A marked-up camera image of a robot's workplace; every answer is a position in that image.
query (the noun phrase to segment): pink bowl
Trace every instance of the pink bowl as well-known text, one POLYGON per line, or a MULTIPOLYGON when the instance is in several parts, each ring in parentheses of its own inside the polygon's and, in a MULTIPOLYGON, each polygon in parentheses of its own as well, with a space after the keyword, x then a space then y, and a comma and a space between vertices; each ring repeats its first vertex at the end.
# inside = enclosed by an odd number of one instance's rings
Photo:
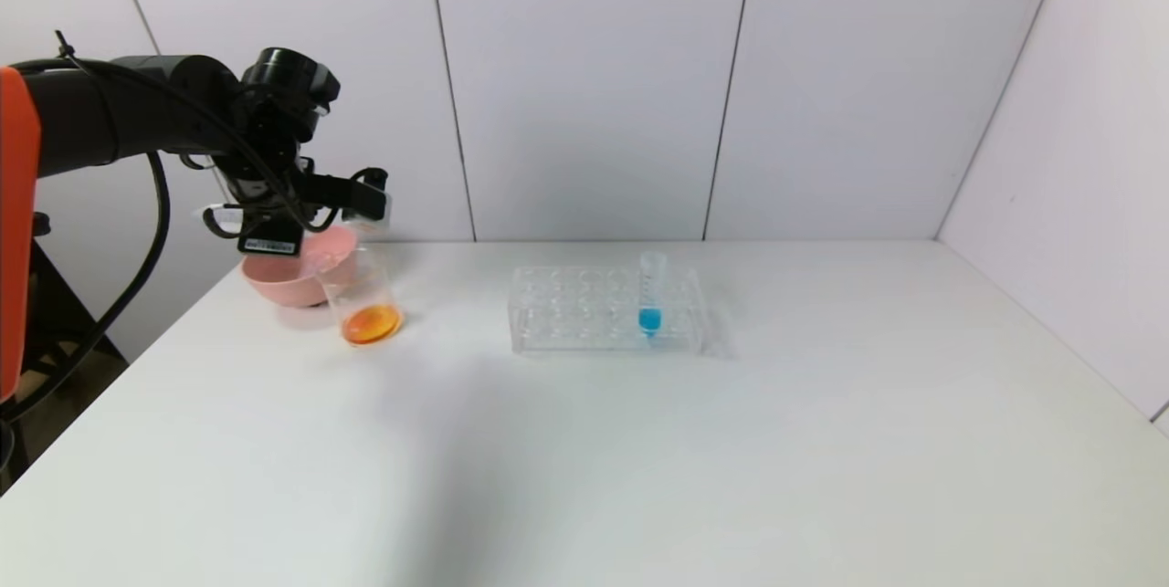
POLYGON ((317 271, 328 264, 336 264, 338 270, 353 269, 353 250, 357 247, 357 234, 334 226, 305 236, 299 257, 254 254, 243 258, 240 270, 251 288, 265 299, 281 306, 316 306, 327 299, 325 288, 314 276, 317 271))

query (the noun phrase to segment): white wall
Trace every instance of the white wall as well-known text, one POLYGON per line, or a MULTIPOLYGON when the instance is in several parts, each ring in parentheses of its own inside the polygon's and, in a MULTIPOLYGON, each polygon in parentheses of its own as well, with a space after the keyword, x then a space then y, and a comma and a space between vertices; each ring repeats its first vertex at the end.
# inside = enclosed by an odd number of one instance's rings
POLYGON ((711 240, 936 235, 1039 0, 747 0, 711 240))
POLYGON ((742 0, 440 0, 480 240, 699 240, 742 0))
POLYGON ((302 153, 328 174, 387 170, 390 237, 471 239, 435 0, 139 1, 164 54, 236 74, 271 46, 325 63, 341 95, 302 153))
POLYGON ((1169 400, 1169 0, 1046 0, 941 240, 1169 400))
MULTIPOLYGON (((83 57, 154 53, 132 0, 0 0, 0 64, 54 57, 56 28, 83 57)), ((150 283, 110 330, 131 359, 238 261, 230 243, 209 237, 189 215, 221 198, 210 174, 171 157, 164 164, 173 203, 171 241, 150 283)), ((40 242, 97 318, 133 278, 153 236, 154 186, 146 159, 55 175, 36 187, 36 209, 53 220, 53 233, 40 242)))

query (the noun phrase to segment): glass beaker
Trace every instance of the glass beaker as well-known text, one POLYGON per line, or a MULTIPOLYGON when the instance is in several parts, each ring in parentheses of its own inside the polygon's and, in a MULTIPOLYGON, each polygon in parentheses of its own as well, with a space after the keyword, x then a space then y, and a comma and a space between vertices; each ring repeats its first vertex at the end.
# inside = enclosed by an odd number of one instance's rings
POLYGON ((358 247, 318 271, 317 281, 325 288, 341 338, 350 345, 376 343, 402 326, 404 316, 394 302, 381 251, 358 247))

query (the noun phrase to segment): robotic arm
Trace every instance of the robotic arm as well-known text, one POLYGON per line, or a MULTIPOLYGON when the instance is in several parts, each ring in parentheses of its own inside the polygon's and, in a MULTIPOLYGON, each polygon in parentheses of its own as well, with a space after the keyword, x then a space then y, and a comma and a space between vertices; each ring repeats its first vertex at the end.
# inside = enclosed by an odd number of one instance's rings
POLYGON ((340 92, 330 70, 283 48, 261 51, 236 78, 201 55, 61 57, 0 68, 0 402, 15 389, 25 340, 28 248, 35 180, 152 152, 209 157, 228 184, 243 222, 226 232, 210 210, 208 229, 240 251, 297 256, 305 230, 336 220, 385 220, 385 171, 352 178, 317 174, 300 156, 317 120, 340 92), (313 217, 330 209, 319 225, 313 217))

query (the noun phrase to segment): label sticker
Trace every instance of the label sticker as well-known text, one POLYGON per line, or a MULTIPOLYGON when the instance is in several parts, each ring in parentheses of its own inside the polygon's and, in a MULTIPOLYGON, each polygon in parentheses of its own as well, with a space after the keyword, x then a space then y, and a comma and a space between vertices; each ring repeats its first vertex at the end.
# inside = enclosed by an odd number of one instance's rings
POLYGON ((267 251, 269 254, 296 254, 296 243, 278 242, 260 237, 249 237, 243 241, 243 248, 248 251, 267 251))

